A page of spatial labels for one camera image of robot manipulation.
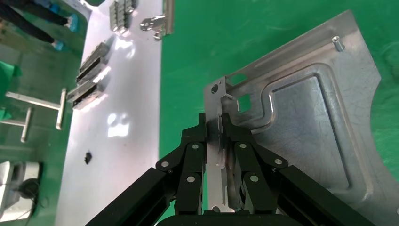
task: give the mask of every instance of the stamped metal panel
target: stamped metal panel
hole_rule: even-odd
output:
[[[246,79],[233,84],[235,76]],[[353,14],[346,11],[207,86],[209,207],[231,211],[228,200],[234,199],[218,144],[219,115],[229,112],[259,144],[376,225],[399,225],[399,185],[383,165],[370,129],[380,79]],[[243,112],[240,100],[246,95],[250,109]]]

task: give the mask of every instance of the green floor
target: green floor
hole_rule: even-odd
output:
[[[182,129],[197,124],[204,86],[347,9],[382,77],[371,125],[384,164],[399,180],[397,0],[177,1],[175,32],[165,37],[162,49],[160,156],[179,145]]]
[[[73,10],[58,2],[62,15]],[[0,45],[0,61],[17,65],[22,77],[12,80],[9,91],[42,98],[59,103],[61,89],[75,87],[74,78],[81,63],[87,22],[82,16],[79,31],[71,33],[67,28],[50,24],[33,16],[25,15],[30,21],[48,32],[55,39],[65,42],[66,48],[57,52],[49,44],[35,40],[19,32],[29,40],[31,50],[20,52]],[[0,106],[6,106],[14,119],[24,120],[28,103],[4,98]],[[57,112],[33,105],[31,128],[26,144],[19,141],[22,129],[0,125],[0,161],[38,161],[43,163],[39,205],[28,226],[52,226],[56,217],[56,207],[61,187],[72,109],[67,105],[63,130],[56,130]],[[2,222],[1,226],[25,226],[26,220]]]

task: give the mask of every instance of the metal clamp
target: metal clamp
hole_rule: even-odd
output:
[[[163,15],[146,18],[140,24],[142,31],[152,30],[155,32],[154,38],[156,41],[162,40],[163,36],[173,33],[175,0],[166,0],[164,9]]]

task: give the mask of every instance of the silver rivet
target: silver rivet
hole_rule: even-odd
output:
[[[195,178],[194,178],[194,177],[188,177],[188,178],[187,178],[187,181],[190,182],[190,183],[191,183],[191,182],[194,182],[194,181],[195,181]]]
[[[345,46],[342,44],[341,39],[339,38],[339,36],[334,36],[332,41],[333,41],[333,44],[334,44],[336,50],[338,52],[342,52],[343,49],[345,48]]]
[[[259,178],[258,178],[257,176],[254,176],[254,175],[252,175],[252,176],[250,177],[250,179],[251,179],[253,182],[256,182],[256,181],[259,180]]]
[[[234,97],[228,93],[226,93],[224,96],[229,98],[230,100],[234,100]]]
[[[276,160],[274,160],[274,162],[275,162],[277,165],[283,164],[283,161],[282,161],[281,159],[276,159]]]

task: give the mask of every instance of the person's leg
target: person's leg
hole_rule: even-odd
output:
[[[25,33],[48,43],[54,43],[55,40],[48,35],[46,32],[42,31],[40,28],[33,25],[31,22],[26,20],[23,16],[13,10],[10,6],[0,4],[0,15],[3,19],[13,23],[19,29]]]
[[[42,5],[38,5],[33,1],[21,4],[19,1],[9,0],[7,1],[7,4],[60,26],[65,26],[68,23],[67,18],[53,13],[50,9]]]

